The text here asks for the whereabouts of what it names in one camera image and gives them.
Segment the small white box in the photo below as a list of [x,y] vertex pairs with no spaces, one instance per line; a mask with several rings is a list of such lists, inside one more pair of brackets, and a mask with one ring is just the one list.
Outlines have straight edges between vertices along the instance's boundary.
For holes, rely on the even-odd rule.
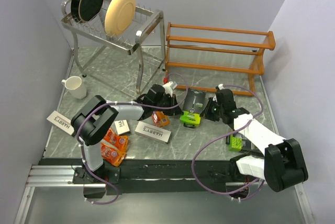
[[126,120],[114,121],[114,123],[119,136],[130,134],[130,129]]
[[171,132],[162,128],[152,126],[142,121],[138,122],[135,133],[150,139],[161,141],[165,144],[169,142]]
[[54,110],[53,113],[50,114],[50,116],[47,118],[47,120],[69,135],[74,135],[74,129],[71,125],[71,121],[59,112]]

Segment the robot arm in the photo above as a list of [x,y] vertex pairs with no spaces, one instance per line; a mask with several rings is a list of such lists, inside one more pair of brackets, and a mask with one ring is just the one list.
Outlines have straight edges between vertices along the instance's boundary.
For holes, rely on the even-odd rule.
[[298,141],[285,138],[259,123],[244,108],[237,108],[233,93],[222,84],[217,87],[214,98],[210,98],[204,116],[212,121],[219,118],[233,130],[240,131],[264,155],[264,158],[239,156],[232,159],[240,174],[266,180],[275,192],[284,190],[308,179],[308,172]]
[[[168,82],[164,85],[153,85],[148,93],[138,97],[137,104],[172,107],[177,104],[173,95],[176,88],[175,82]],[[83,121],[97,107],[110,101],[104,100],[101,96],[94,96],[71,120],[75,132],[78,131]],[[98,177],[104,175],[104,162],[101,156],[100,141],[107,133],[109,127],[115,120],[144,120],[151,116],[153,108],[134,105],[116,105],[106,106],[100,109],[95,115],[97,119],[91,117],[80,132],[80,140],[84,146],[83,162],[87,162],[90,170]],[[181,114],[181,109],[162,110],[166,115]]]

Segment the white cup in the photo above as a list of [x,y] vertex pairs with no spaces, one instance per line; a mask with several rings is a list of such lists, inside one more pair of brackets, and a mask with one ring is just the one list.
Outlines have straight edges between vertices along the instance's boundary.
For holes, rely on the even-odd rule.
[[62,80],[62,84],[75,98],[83,99],[86,97],[87,90],[79,76],[72,76],[66,80]]

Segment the beige plate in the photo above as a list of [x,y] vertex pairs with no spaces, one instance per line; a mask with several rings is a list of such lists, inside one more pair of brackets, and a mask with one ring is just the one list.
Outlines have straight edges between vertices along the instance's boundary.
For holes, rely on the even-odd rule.
[[122,34],[134,17],[136,0],[111,0],[105,18],[105,30],[109,36]]

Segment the orange snack bag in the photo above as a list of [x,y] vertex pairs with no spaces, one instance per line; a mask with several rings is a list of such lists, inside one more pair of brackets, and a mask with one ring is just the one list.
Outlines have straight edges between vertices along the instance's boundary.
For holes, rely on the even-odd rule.
[[161,111],[154,111],[151,118],[157,127],[167,126],[170,123],[169,118]]
[[108,132],[104,136],[104,140],[114,145],[121,152],[127,152],[127,147],[128,147],[128,137],[127,136],[119,136],[118,134],[114,133],[112,129],[109,128]]
[[126,153],[114,149],[105,143],[101,143],[101,155],[113,166],[119,166],[122,160],[124,160]]

